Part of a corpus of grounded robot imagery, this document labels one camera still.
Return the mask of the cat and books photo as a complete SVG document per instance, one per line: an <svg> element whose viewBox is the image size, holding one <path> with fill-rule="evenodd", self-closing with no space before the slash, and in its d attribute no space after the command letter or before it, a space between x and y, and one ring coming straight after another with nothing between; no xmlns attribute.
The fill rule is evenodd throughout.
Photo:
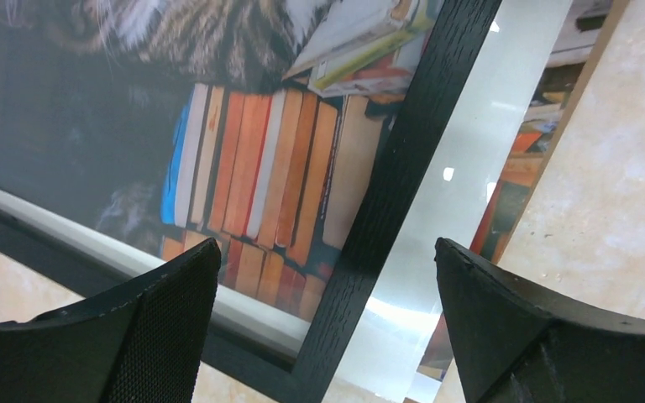
<svg viewBox="0 0 645 403"><path fill-rule="evenodd" d="M443 4L0 1L0 189L311 327Z"/></svg>

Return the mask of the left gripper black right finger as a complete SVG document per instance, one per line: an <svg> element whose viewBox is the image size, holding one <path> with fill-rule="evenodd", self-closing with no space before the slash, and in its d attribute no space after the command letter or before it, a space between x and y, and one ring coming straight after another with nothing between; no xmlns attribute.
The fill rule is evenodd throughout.
<svg viewBox="0 0 645 403"><path fill-rule="evenodd" d="M468 402L645 402L645 319L562 295L448 238L435 251Z"/></svg>

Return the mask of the black picture frame brown backing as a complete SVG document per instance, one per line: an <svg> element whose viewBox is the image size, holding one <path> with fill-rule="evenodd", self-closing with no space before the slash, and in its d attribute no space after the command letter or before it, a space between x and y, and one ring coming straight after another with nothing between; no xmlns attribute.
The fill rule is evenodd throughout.
<svg viewBox="0 0 645 403"><path fill-rule="evenodd" d="M202 351L205 364L281 402L323 399L499 7L497 1L443 4L296 361L273 359L214 325Z"/></svg>

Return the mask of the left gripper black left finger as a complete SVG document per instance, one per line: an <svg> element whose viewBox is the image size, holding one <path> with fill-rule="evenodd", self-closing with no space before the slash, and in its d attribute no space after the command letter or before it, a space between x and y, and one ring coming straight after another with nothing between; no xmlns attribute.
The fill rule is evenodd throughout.
<svg viewBox="0 0 645 403"><path fill-rule="evenodd" d="M218 288L207 239L121 285L0 322L0 402L188 402Z"/></svg>

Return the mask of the white passe-partout mat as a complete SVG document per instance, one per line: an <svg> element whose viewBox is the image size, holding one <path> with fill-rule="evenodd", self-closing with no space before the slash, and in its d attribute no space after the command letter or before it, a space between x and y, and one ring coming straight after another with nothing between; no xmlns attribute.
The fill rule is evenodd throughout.
<svg viewBox="0 0 645 403"><path fill-rule="evenodd" d="M38 207L0 190L0 212L17 218L28 229L36 229L113 267L117 274L136 276L164 261L77 222ZM295 358L310 323L228 287L220 287L213 317L226 328L262 343L278 353Z"/></svg>

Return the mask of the brown backing board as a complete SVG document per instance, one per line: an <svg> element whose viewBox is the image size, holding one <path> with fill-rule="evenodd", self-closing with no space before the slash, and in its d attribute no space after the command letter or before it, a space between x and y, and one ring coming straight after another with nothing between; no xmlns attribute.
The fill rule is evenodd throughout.
<svg viewBox="0 0 645 403"><path fill-rule="evenodd" d="M616 1L505 1L412 214L501 258L610 34Z"/></svg>

